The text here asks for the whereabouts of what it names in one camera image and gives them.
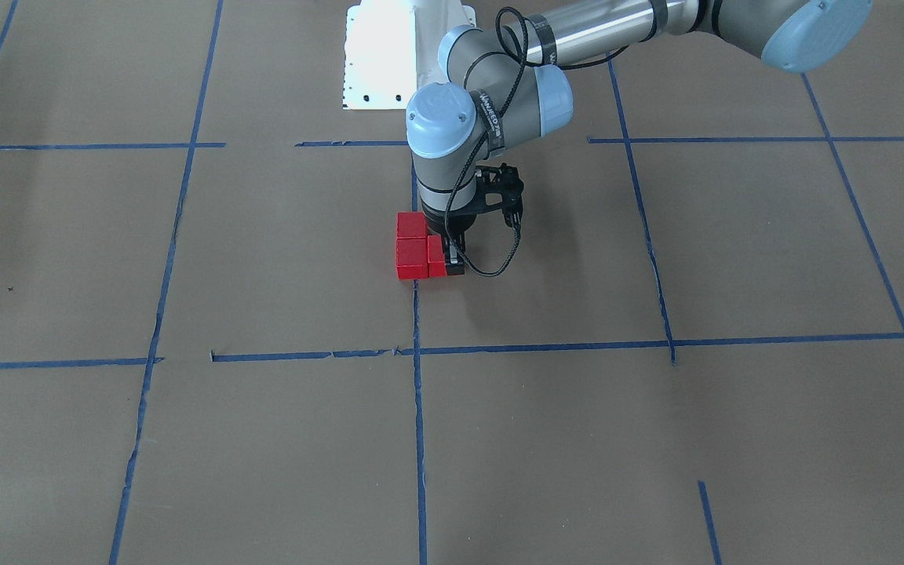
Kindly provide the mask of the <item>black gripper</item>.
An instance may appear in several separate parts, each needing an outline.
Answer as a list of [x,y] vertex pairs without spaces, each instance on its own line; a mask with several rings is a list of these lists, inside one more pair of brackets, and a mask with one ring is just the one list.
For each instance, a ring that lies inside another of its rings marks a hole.
[[479,166],[466,188],[473,190],[466,204],[455,206],[448,213],[439,205],[425,206],[428,228],[443,237],[447,276],[464,275],[465,232],[478,216],[499,213],[507,228],[516,230],[521,229],[523,220],[524,182],[516,167],[506,163]]

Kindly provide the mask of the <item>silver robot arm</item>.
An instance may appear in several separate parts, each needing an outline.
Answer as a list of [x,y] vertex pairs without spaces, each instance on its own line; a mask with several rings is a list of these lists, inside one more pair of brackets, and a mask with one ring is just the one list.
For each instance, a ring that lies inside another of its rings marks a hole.
[[832,60],[861,30],[869,1],[581,1],[523,15],[502,8],[495,28],[460,25],[437,50],[441,83],[406,106],[420,210],[397,220],[400,279],[479,272],[465,233],[500,212],[520,243],[524,183],[489,161],[562,129],[574,114],[567,71],[612,61],[632,44],[696,31],[790,74]]

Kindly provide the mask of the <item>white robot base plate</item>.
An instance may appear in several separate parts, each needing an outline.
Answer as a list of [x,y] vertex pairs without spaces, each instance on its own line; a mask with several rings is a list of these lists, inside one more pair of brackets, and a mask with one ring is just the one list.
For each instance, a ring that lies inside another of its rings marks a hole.
[[361,1],[348,8],[342,107],[404,110],[417,89],[448,78],[439,49],[449,30],[476,24],[462,1]]

